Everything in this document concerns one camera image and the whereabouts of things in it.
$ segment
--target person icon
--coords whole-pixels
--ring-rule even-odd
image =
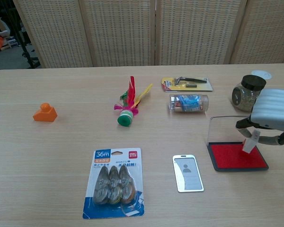
[[[190,169],[187,168],[187,165],[184,165],[183,173],[191,173]]]

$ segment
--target correction tape pack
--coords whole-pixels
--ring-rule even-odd
[[[96,150],[90,168],[83,218],[144,214],[140,148]]]

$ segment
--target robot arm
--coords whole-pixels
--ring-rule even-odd
[[[236,128],[238,131],[245,136],[246,138],[251,137],[250,131],[247,129],[248,127],[255,127],[260,129],[270,129],[266,127],[261,127],[257,123],[253,123],[250,121],[250,117],[245,118],[243,120],[237,121]],[[283,145],[284,144],[284,132],[279,136],[260,136],[259,143],[267,144],[267,145]]]
[[[236,128],[245,137],[251,137],[248,127],[281,130],[279,136],[260,136],[259,143],[267,145],[284,144],[284,90],[263,89],[257,98],[251,115],[237,121]]]

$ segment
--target white cup lid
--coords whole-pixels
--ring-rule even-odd
[[[263,79],[271,79],[273,77],[269,72],[263,70],[253,70],[251,74],[258,77],[262,77]]]

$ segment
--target yellow packaging card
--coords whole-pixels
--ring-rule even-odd
[[[176,78],[164,77],[161,81],[161,86],[164,91],[212,91],[213,87],[208,78],[195,78],[206,80],[207,83],[194,83],[190,81],[180,81],[176,85]]]

